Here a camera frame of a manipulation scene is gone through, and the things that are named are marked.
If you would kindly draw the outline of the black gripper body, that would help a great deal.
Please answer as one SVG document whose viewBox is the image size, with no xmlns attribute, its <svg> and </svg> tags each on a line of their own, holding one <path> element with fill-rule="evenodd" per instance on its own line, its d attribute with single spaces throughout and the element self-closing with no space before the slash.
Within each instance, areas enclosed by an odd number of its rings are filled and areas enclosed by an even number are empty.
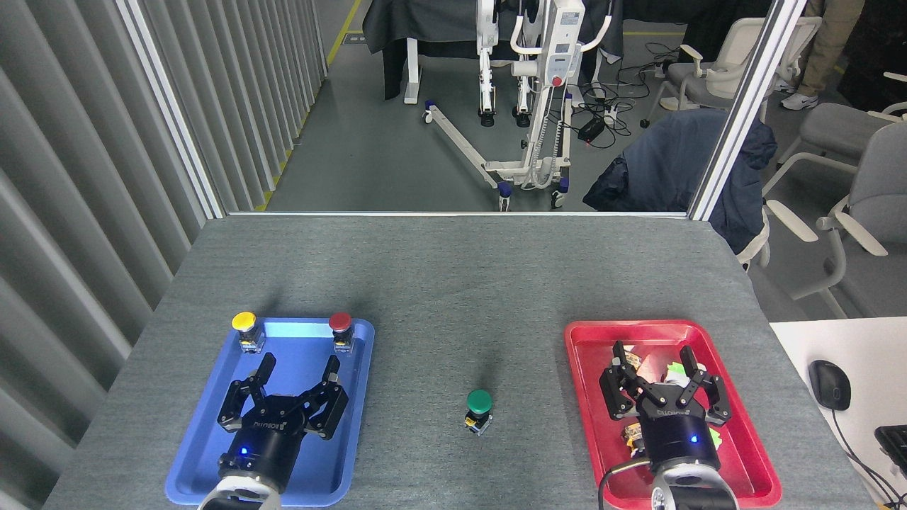
<svg viewBox="0 0 907 510">
<path fill-rule="evenodd" d="M 638 422 L 651 470 L 678 463 L 698 462 L 720 468 L 719 456 L 706 425 L 705 409 L 694 398 L 681 409 L 676 398 L 658 407 L 648 398 L 638 401 Z"/>
<path fill-rule="evenodd" d="M 260 477 L 284 492 L 310 416 L 311 409 L 306 406 L 278 412 L 274 420 L 252 412 L 252 422 L 236 430 L 229 449 L 218 459 L 218 475 Z"/>
</svg>

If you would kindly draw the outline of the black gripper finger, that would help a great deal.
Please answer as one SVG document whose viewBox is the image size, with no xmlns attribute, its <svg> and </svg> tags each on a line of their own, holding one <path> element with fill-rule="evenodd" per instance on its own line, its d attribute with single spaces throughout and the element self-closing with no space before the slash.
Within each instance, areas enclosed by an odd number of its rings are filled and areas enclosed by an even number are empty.
<svg viewBox="0 0 907 510">
<path fill-rule="evenodd" d="M 266 353 L 260 362 L 259 367 L 245 380 L 234 380 L 227 390 L 220 413 L 218 413 L 217 423 L 226 431 L 237 431 L 241 428 L 241 411 L 245 406 L 247 398 L 253 399 L 254 411 L 257 414 L 266 414 L 269 410 L 268 397 L 264 391 L 265 384 L 268 383 L 270 375 L 276 365 L 276 357 L 272 353 Z"/>
<path fill-rule="evenodd" d="M 694 357 L 694 352 L 690 346 L 683 346 L 680 349 L 680 360 L 689 382 L 684 386 L 678 397 L 678 406 L 683 409 L 689 406 L 694 400 L 694 393 L 699 388 L 704 388 L 709 401 L 709 408 L 705 412 L 706 422 L 717 426 L 725 425 L 731 419 L 725 382 L 719 375 L 712 375 L 706 368 L 699 367 L 699 362 Z"/>
<path fill-rule="evenodd" d="M 637 417 L 637 403 L 653 403 L 651 384 L 638 374 L 622 341 L 612 346 L 612 353 L 612 361 L 599 379 L 609 415 L 612 419 Z"/>
<path fill-rule="evenodd" d="M 298 407 L 304 417 L 303 430 L 330 440 L 336 432 L 349 397 L 338 381 L 340 360 L 330 356 L 320 383 L 298 395 Z"/>
</svg>

